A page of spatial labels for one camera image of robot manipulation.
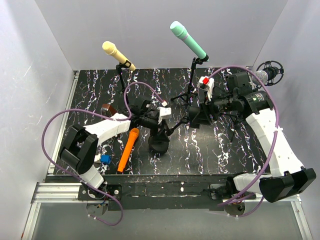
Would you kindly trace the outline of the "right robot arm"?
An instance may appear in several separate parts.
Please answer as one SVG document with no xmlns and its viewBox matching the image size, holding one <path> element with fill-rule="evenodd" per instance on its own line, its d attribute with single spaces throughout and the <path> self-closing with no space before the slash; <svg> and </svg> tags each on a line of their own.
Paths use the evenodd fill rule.
<svg viewBox="0 0 320 240">
<path fill-rule="evenodd" d="M 190 127 L 210 125 L 220 115 L 237 112 L 252 128 L 267 157 L 270 173 L 237 173 L 227 179 L 225 191 L 232 199 L 243 193 L 261 194 L 274 203 L 301 194 L 317 177 L 313 168 L 305 168 L 291 149 L 278 119 L 274 104 L 265 91 L 252 88 L 248 73 L 226 77 L 227 92 L 215 92 L 214 79 L 202 76 L 197 88 L 205 92 L 198 107 L 189 107 Z"/>
</svg>

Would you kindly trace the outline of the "mint green microphone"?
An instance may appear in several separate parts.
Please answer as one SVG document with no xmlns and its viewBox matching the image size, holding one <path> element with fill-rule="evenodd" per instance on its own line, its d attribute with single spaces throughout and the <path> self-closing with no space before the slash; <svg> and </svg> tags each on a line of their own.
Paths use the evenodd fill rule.
<svg viewBox="0 0 320 240">
<path fill-rule="evenodd" d="M 200 60 L 203 62 L 207 62 L 209 60 L 208 54 L 200 47 L 200 45 L 188 33 L 185 26 L 179 21 L 173 21 L 170 25 L 170 30 L 178 39 L 187 45 Z"/>
</svg>

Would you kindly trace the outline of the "round base mic stand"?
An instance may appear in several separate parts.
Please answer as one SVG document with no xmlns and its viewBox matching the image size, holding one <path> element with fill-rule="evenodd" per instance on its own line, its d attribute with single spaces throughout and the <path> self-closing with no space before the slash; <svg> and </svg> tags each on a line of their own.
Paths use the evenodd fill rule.
<svg viewBox="0 0 320 240">
<path fill-rule="evenodd" d="M 184 116 L 181 120 L 172 128 L 172 133 L 182 124 L 189 122 L 188 116 Z M 155 154 L 163 155 L 168 151 L 170 139 L 166 134 L 160 133 L 161 123 L 158 129 L 151 129 L 150 136 L 148 138 L 149 150 Z"/>
</svg>

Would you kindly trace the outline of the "black tripod mic stand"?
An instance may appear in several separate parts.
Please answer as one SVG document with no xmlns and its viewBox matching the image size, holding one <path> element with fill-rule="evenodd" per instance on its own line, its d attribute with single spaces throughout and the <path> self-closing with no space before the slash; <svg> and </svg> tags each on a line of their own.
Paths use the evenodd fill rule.
<svg viewBox="0 0 320 240">
<path fill-rule="evenodd" d="M 191 68 L 190 68 L 190 76 L 189 76 L 189 83 L 187 86 L 187 91 L 184 92 L 183 94 L 180 94 L 176 97 L 172 97 L 170 99 L 170 101 L 174 101 L 177 99 L 181 99 L 185 102 L 185 104 L 187 104 L 188 106 L 191 105 L 191 99 L 193 97 L 196 97 L 198 94 L 194 93 L 193 90 L 195 89 L 195 87 L 193 86 L 193 77 L 194 77 L 194 72 L 196 69 L 197 65 L 202 65 L 204 62 L 207 62 L 209 60 L 209 56 L 206 55 L 203 59 L 200 59 L 199 57 L 194 57 L 191 63 Z"/>
</svg>

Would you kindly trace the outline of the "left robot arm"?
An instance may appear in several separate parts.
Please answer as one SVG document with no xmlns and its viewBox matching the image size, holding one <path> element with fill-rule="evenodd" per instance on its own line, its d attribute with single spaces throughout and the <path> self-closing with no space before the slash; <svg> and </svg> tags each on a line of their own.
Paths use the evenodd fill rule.
<svg viewBox="0 0 320 240">
<path fill-rule="evenodd" d="M 131 154 L 132 147 L 139 135 L 138 126 L 148 128 L 150 136 L 148 147 L 156 154 L 164 154 L 169 148 L 169 135 L 166 120 L 172 115 L 172 110 L 164 101 L 156 111 L 156 115 L 150 115 L 152 111 L 149 103 L 141 107 L 131 106 L 131 116 L 116 112 L 111 117 L 86 126 L 75 124 L 69 130 L 62 143 L 58 157 L 66 163 L 80 179 L 90 185 L 89 194 L 95 200 L 101 200 L 106 196 L 105 181 L 102 175 L 94 167 L 94 159 L 97 147 L 107 140 L 125 132 L 130 132 L 127 145 L 124 148 L 121 160 L 124 161 Z"/>
</svg>

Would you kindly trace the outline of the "orange microphone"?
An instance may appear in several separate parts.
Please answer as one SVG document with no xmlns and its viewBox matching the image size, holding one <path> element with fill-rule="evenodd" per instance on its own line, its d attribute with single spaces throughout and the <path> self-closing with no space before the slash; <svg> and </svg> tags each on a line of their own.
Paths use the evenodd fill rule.
<svg viewBox="0 0 320 240">
<path fill-rule="evenodd" d="M 134 146 L 137 138 L 139 137 L 139 134 L 140 134 L 140 130 L 138 128 L 133 128 L 129 132 L 127 143 L 125 145 L 124 151 L 122 153 L 121 159 L 120 159 L 118 167 L 117 167 L 117 172 L 122 173 L 124 171 L 126 164 L 129 160 L 129 157 L 131 155 L 133 146 Z"/>
</svg>

